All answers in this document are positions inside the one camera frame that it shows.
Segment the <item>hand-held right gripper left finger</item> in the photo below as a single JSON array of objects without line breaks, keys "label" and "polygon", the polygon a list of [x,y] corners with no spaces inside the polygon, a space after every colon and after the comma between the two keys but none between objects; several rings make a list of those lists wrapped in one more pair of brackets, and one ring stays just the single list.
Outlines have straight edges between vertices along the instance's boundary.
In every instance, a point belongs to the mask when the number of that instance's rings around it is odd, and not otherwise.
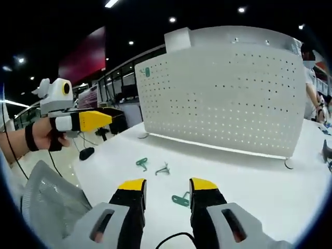
[{"label": "hand-held right gripper left finger", "polygon": [[147,181],[125,181],[108,203],[79,219],[66,238],[68,248],[140,248],[145,226]]}]

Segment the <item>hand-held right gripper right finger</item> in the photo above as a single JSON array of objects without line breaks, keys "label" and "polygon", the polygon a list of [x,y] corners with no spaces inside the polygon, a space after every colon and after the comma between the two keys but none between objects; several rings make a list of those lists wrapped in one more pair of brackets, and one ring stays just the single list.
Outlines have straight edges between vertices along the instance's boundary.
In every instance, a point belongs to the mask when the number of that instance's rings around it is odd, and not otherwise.
[{"label": "hand-held right gripper right finger", "polygon": [[293,248],[263,232],[262,223],[236,203],[228,203],[218,187],[190,178],[190,224],[197,248]]}]

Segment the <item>person's left hand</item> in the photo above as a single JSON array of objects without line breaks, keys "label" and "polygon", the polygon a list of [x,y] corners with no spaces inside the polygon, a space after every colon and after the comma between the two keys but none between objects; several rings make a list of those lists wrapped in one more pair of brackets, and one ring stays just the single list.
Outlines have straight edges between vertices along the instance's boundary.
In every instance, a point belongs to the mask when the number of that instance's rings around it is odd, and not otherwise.
[{"label": "person's left hand", "polygon": [[63,147],[70,147],[70,141],[64,132],[56,129],[55,118],[41,118],[33,125],[34,141],[38,149],[60,151]]}]

